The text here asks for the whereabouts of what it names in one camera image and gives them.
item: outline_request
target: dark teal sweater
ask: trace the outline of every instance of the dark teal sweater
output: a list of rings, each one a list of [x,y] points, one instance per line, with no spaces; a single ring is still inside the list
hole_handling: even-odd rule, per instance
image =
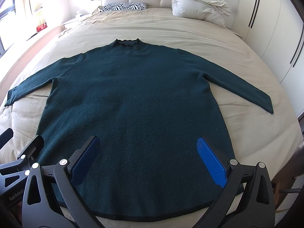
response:
[[[221,190],[197,152],[199,137],[234,158],[208,81],[273,113],[267,94],[226,69],[139,39],[60,59],[11,89],[5,106],[52,83],[38,161],[56,164],[98,136],[101,151],[79,193],[101,217],[154,221],[206,207]]]

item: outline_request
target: white nightstand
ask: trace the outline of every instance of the white nightstand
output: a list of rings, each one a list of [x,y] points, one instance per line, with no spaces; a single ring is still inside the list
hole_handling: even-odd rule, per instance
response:
[[[78,18],[73,18],[73,19],[70,19],[69,21],[65,22],[65,23],[62,23],[63,25],[63,28],[64,29],[69,29],[69,28],[72,28],[74,26],[77,26],[80,21],[84,20],[85,18],[89,17],[91,14],[86,14],[86,15],[83,15],[81,17],[78,17]]]

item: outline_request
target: blue gripper pad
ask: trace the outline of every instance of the blue gripper pad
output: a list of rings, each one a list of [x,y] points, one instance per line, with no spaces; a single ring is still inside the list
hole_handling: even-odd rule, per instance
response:
[[[0,135],[0,149],[13,138],[14,132],[11,128],[8,128]]]
[[[100,150],[100,140],[95,137],[85,151],[81,154],[74,167],[71,169],[71,184],[75,187],[85,179],[90,167]]]
[[[225,168],[202,137],[197,140],[196,146],[197,152],[207,167],[215,184],[220,185],[222,188],[224,188],[227,182]]]

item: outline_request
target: cabinet door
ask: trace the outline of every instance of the cabinet door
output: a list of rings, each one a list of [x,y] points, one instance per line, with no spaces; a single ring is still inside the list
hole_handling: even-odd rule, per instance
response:
[[[304,111],[304,49],[294,67],[291,67],[281,82],[295,114],[299,117]]]
[[[282,0],[258,0],[257,12],[245,40],[262,58],[278,21]]]
[[[292,66],[303,22],[290,0],[282,0],[279,19],[262,60],[281,82]]]
[[[257,0],[240,0],[231,29],[242,36],[245,41],[249,32]]]

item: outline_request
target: beige bed sheet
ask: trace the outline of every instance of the beige bed sheet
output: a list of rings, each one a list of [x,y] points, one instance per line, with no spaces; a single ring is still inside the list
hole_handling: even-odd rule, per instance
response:
[[[227,125],[236,159],[242,164],[256,165],[262,161],[270,178],[273,178],[302,143],[301,129],[285,92],[265,63],[241,39],[232,31],[214,24],[173,16],[172,10],[166,8],[107,12],[85,19],[79,26],[63,31],[43,48],[12,87],[60,58],[107,45],[116,38],[139,38],[150,44],[189,51],[226,68],[267,93],[272,100],[273,115],[210,83]],[[10,127],[14,137],[0,150],[0,163],[15,160],[35,136],[50,90],[51,85],[47,85],[6,108],[5,98],[0,106],[0,133]],[[236,197],[231,211],[239,198]],[[205,210],[152,223],[101,220],[106,228],[184,228],[192,227]]]

